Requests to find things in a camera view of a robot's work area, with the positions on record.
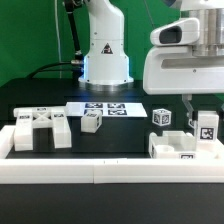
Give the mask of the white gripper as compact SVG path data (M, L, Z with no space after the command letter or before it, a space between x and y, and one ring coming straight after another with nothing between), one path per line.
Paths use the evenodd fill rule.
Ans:
M193 57L188 46L153 47L145 60L143 89L149 95L183 94L188 125L195 128L191 94L224 93L224 57Z

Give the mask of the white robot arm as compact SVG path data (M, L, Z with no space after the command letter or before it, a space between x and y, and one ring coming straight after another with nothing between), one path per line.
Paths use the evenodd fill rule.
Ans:
M162 0L180 18L153 30L143 89L152 94L224 93L224 0ZM90 50L84 57L82 85L94 89L129 84L124 52L124 16L109 0L84 0L90 19Z

